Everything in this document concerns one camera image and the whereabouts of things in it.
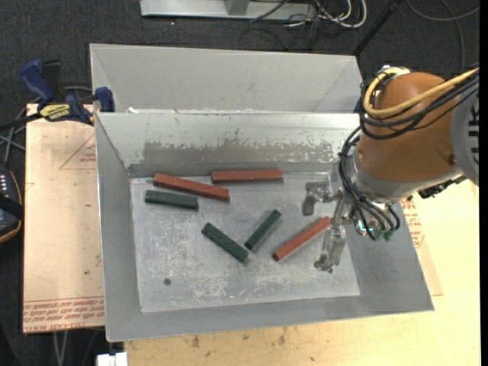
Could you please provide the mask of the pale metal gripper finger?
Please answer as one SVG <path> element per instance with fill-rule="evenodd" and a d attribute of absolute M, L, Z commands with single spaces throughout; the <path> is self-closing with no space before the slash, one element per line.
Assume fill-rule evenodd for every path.
<path fill-rule="evenodd" d="M 341 199 L 341 188 L 327 181 L 313 181 L 305 184 L 305 198 L 302 203 L 302 214 L 335 214 Z"/>
<path fill-rule="evenodd" d="M 319 258 L 314 262 L 314 267 L 318 271 L 331 272 L 333 267 L 339 265 L 345 245 L 346 238 L 343 227 L 328 227 L 325 231 L 322 251 Z"/>

